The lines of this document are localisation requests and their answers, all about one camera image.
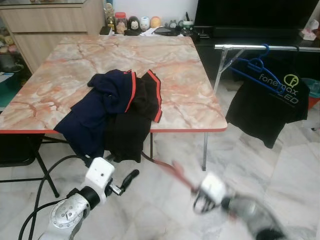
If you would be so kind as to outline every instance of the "red trim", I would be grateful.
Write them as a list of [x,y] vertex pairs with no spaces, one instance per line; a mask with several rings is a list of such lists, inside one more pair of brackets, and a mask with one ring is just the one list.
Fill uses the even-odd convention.
[[58,134],[55,130],[0,130],[0,134]]
[[219,133],[226,129],[227,127],[217,129],[150,129],[150,133]]
[[159,78],[156,77],[156,75],[151,71],[148,70],[148,74],[152,77],[152,79],[156,82],[156,98],[158,99],[158,112],[154,118],[154,121],[156,123],[158,123],[160,121],[161,115],[162,115],[162,111],[161,111],[161,94],[160,94],[160,86],[161,86],[161,82],[159,80]]
[[130,101],[128,103],[128,106],[126,107],[125,109],[125,113],[128,111],[130,105],[131,105],[131,102],[132,100],[134,99],[135,97],[135,94],[136,94],[136,73],[134,71],[131,72],[131,79],[132,79],[132,93],[131,93],[131,98],[130,98]]

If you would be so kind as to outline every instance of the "metal rack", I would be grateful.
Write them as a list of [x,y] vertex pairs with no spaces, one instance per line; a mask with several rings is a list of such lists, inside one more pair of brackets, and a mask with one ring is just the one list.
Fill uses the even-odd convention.
[[[263,45],[234,45],[234,44],[216,44],[214,49],[222,50],[220,64],[218,73],[216,75],[213,92],[216,93],[220,78],[222,73],[232,65],[232,63],[237,60],[240,55],[246,50],[266,50],[266,47]],[[225,65],[227,54],[231,50],[239,50],[239,52]],[[300,52],[311,52],[311,53],[320,53],[320,47],[294,47],[294,46],[269,46],[269,50],[275,51],[300,51]]]

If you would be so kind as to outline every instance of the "marble floor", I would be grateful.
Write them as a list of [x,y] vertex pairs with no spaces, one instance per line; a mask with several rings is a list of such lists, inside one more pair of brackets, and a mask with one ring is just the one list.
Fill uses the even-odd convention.
[[[219,85],[217,96],[224,113],[235,93],[232,83],[222,81]],[[320,104],[309,112],[308,120],[287,124],[273,149],[232,125],[225,132],[208,136],[207,171],[220,176],[239,193],[264,202],[295,240],[320,239],[320,130],[305,127],[319,124]],[[181,163],[192,182],[200,183],[206,175],[201,171],[203,137],[201,133],[158,133],[154,135],[154,152],[165,162]],[[148,139],[145,149],[149,149]],[[48,168],[72,153],[63,143],[43,144],[40,148]],[[121,197],[111,195],[106,205],[90,213],[76,240],[252,239],[240,220],[230,219],[220,209],[195,214],[195,196],[157,165],[146,160],[114,165],[115,183],[120,184],[133,169],[139,169],[140,175]],[[52,172],[62,197],[80,187],[86,170],[81,160],[70,159]],[[29,166],[0,168],[0,179],[39,177],[40,173],[35,161]],[[33,210],[38,185],[39,182],[0,183],[1,240],[18,238],[25,218]],[[40,204],[55,200],[45,183]],[[38,214],[34,239],[46,228],[50,209]]]

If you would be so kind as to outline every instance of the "black handle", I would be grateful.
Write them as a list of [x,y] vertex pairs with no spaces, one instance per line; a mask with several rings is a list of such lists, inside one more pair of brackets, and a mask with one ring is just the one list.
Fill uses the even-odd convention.
[[139,170],[138,169],[135,169],[133,170],[128,176],[125,177],[125,179],[123,180],[122,182],[122,185],[120,187],[120,189],[125,192],[126,189],[129,187],[131,181],[139,175]]

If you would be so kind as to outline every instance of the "marble tabletop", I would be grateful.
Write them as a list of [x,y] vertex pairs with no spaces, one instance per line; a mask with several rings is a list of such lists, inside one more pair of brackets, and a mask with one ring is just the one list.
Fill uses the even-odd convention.
[[151,132],[222,132],[226,119],[189,37],[73,36],[64,38],[0,114],[0,133],[53,129],[91,88],[96,73],[151,69],[161,80],[159,123]]

